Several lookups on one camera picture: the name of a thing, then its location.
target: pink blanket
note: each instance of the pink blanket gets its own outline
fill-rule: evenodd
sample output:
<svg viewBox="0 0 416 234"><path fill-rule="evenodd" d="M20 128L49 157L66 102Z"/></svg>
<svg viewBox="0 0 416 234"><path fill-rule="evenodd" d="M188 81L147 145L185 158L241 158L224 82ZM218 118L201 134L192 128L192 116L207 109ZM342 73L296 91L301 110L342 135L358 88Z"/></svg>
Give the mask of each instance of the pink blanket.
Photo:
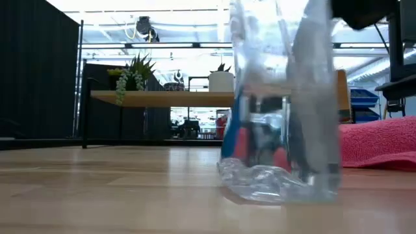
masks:
<svg viewBox="0 0 416 234"><path fill-rule="evenodd" d="M416 116L340 125L343 166L416 171ZM246 131L240 130L236 155L246 157ZM283 148L274 155L275 165L290 170Z"/></svg>

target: black partition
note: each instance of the black partition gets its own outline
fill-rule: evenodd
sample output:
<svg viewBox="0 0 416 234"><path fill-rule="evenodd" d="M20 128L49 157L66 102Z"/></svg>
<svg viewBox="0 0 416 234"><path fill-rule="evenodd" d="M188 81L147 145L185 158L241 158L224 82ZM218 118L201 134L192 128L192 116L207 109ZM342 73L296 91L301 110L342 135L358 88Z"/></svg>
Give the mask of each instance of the black partition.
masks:
<svg viewBox="0 0 416 234"><path fill-rule="evenodd" d="M121 68L103 64L85 64L83 77L94 78L98 81L91 82L91 90L108 90L108 69ZM149 91L164 90L156 78L148 80ZM170 108L144 108L144 107L118 107L116 105L90 99L88 105L88 138L89 139L123 139L123 140L164 140L170 136ZM79 136L83 135L82 127L79 128Z"/></svg>
<svg viewBox="0 0 416 234"><path fill-rule="evenodd" d="M71 137L78 23L47 1L0 5L0 137Z"/></svg>

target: white pot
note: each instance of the white pot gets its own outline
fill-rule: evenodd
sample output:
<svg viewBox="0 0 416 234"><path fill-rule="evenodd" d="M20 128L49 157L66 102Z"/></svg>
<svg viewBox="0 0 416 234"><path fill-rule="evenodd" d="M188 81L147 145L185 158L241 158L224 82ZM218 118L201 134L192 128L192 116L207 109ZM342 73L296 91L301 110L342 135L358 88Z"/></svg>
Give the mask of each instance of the white pot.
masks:
<svg viewBox="0 0 416 234"><path fill-rule="evenodd" d="M210 92L234 92L234 75L226 71L216 71L208 76Z"/></svg>

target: blue bin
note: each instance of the blue bin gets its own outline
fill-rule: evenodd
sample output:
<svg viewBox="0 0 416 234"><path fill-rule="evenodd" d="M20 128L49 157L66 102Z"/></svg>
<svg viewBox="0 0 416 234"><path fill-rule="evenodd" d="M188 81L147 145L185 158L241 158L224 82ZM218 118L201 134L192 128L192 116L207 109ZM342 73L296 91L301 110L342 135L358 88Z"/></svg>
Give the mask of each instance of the blue bin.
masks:
<svg viewBox="0 0 416 234"><path fill-rule="evenodd" d="M372 108L376 106L378 96L364 89L351 89L351 107L352 108Z"/></svg>
<svg viewBox="0 0 416 234"><path fill-rule="evenodd" d="M380 119L380 115L374 111L366 109L355 110L356 113L356 123L366 123Z"/></svg>

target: wooden floor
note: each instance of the wooden floor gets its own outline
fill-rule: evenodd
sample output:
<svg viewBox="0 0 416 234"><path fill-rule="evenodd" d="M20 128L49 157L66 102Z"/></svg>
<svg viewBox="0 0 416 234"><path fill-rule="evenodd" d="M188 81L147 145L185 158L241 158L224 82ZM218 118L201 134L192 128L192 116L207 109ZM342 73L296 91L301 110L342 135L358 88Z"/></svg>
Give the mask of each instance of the wooden floor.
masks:
<svg viewBox="0 0 416 234"><path fill-rule="evenodd" d="M336 204L251 205L219 187L218 158L217 148L0 151L0 233L416 233L416 174L345 170Z"/></svg>

